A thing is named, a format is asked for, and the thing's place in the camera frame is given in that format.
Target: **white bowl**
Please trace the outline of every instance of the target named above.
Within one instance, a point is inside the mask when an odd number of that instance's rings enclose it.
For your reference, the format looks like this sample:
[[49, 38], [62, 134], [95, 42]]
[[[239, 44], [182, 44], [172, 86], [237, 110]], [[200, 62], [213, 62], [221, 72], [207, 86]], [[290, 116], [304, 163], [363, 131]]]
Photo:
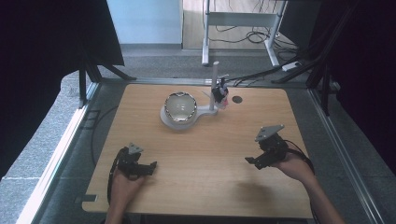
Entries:
[[187, 92], [172, 93], [165, 101], [164, 110], [174, 124], [186, 124], [194, 120], [197, 112], [195, 99]]

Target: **wall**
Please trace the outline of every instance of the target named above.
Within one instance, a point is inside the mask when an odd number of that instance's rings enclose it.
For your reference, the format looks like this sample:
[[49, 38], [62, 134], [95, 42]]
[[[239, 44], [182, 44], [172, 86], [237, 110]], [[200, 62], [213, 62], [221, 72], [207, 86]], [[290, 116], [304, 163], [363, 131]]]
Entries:
[[181, 44], [181, 0], [107, 0], [120, 44]]

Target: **floor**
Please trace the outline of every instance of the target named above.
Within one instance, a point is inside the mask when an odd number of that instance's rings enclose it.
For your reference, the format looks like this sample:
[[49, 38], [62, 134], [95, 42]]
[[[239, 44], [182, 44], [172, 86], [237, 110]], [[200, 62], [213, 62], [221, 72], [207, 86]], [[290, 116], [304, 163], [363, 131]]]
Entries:
[[[184, 49], [121, 46], [126, 66], [119, 69], [138, 77], [135, 83], [205, 85], [205, 79], [211, 76], [211, 66], [201, 66], [200, 45], [190, 49], [186, 46], [183, 44]], [[219, 61], [220, 72], [230, 74], [229, 78], [237, 80], [272, 67], [265, 50], [232, 48], [235, 49], [219, 46], [210, 55], [211, 62]], [[36, 214], [33, 213], [35, 218], [22, 220], [21, 223], [100, 223], [105, 217], [105, 214], [83, 211], [81, 202], [86, 200], [85, 190], [117, 111], [115, 106], [120, 102], [125, 86], [131, 82], [121, 80], [103, 67], [100, 67], [100, 71], [103, 82], [100, 85], [88, 83], [91, 91], [85, 114], [77, 109], [78, 73], [64, 79], [56, 103], [0, 182], [2, 223], [15, 223], [25, 204], [30, 202], [32, 192], [45, 188], [48, 188], [48, 193], [35, 194], [33, 206], [29, 207], [31, 211], [37, 209]], [[318, 106], [319, 91], [307, 90], [304, 86], [309, 73], [283, 85], [271, 83], [271, 80], [286, 74], [276, 71], [265, 77], [243, 81], [239, 87], [281, 88], [287, 92], [309, 156], [317, 169], [318, 179], [347, 223], [394, 223], [394, 174], [339, 105], [335, 94], [330, 96], [330, 116], [324, 116]], [[73, 128], [69, 124], [78, 116], [81, 124]], [[74, 137], [67, 138], [67, 133], [74, 133]], [[57, 157], [62, 162], [52, 164], [56, 172], [47, 173], [51, 166], [49, 162], [56, 161], [57, 155], [53, 152], [58, 149], [64, 149], [64, 154]], [[45, 175], [52, 180], [50, 186], [41, 182], [40, 177]], [[130, 218], [138, 222], [141, 216], [131, 214]], [[277, 221], [313, 223], [310, 219]]]

